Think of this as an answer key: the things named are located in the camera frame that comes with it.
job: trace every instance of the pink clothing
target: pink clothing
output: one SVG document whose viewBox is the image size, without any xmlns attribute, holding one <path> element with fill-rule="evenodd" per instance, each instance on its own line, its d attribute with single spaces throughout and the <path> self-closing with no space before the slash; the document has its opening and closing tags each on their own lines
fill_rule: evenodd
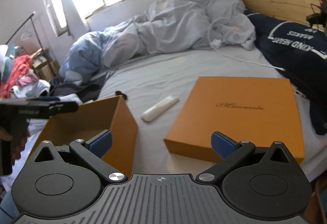
<svg viewBox="0 0 327 224">
<path fill-rule="evenodd" d="M 24 75 L 22 78 L 18 79 L 17 84 L 20 87 L 23 87 L 29 83 L 35 83 L 38 80 L 38 77 L 32 72 L 32 70 L 29 70 L 27 75 Z"/>
<path fill-rule="evenodd" d="M 12 70 L 7 82 L 1 83 L 0 97 L 9 98 L 10 90 L 15 85 L 17 80 L 26 75 L 30 68 L 31 57 L 29 55 L 23 55 L 15 58 L 12 65 Z"/>
</svg>

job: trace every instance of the crosshair logo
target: crosshair logo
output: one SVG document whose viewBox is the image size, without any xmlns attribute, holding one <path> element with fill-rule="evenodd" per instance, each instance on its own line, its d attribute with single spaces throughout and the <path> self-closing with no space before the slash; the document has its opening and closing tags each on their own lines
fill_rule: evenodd
<svg viewBox="0 0 327 224">
<path fill-rule="evenodd" d="M 157 178 L 157 180 L 158 181 L 164 181 L 164 180 L 166 180 L 166 178 L 165 177 L 159 177 L 159 178 Z"/>
</svg>

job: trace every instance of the pile of clothes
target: pile of clothes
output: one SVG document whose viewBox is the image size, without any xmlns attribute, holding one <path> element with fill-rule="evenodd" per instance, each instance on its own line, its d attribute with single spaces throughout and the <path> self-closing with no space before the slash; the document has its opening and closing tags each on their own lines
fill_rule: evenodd
<svg viewBox="0 0 327 224">
<path fill-rule="evenodd" d="M 0 45 L 0 97 L 25 98 L 48 95 L 50 84 L 39 80 L 30 68 L 31 57 L 16 57 L 14 45 Z"/>
</svg>

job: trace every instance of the navy blue clothing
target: navy blue clothing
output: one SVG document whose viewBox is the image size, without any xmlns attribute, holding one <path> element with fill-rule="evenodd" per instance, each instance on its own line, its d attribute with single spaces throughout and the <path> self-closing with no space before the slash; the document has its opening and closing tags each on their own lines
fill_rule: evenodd
<svg viewBox="0 0 327 224">
<path fill-rule="evenodd" d="M 256 29 L 256 47 L 310 100 L 318 135 L 327 133 L 327 39 L 323 32 L 246 10 Z"/>
</svg>

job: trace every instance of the black device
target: black device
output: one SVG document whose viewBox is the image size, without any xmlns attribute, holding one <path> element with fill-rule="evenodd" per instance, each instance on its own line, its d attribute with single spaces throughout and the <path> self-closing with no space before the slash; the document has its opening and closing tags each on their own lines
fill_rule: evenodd
<svg viewBox="0 0 327 224">
<path fill-rule="evenodd" d="M 77 109 L 75 102 L 0 99 L 0 127 L 13 137 L 11 142 L 0 140 L 0 176 L 12 173 L 14 160 L 11 153 L 27 131 L 27 119 L 49 119 L 52 115 L 75 112 Z"/>
<path fill-rule="evenodd" d="M 214 132 L 224 159 L 200 173 L 130 180 L 100 159 L 111 133 L 55 147 L 43 141 L 14 181 L 14 223 L 307 223 L 306 176 L 282 142 L 256 147 Z"/>
<path fill-rule="evenodd" d="M 313 14 L 310 14 L 306 17 L 307 22 L 309 22 L 310 27 L 313 25 L 323 25 L 325 36 L 327 37 L 327 0 L 320 0 L 320 6 L 315 4 L 310 4 L 312 6 L 316 6 L 320 9 L 320 13 L 315 13 L 313 10 Z"/>
</svg>

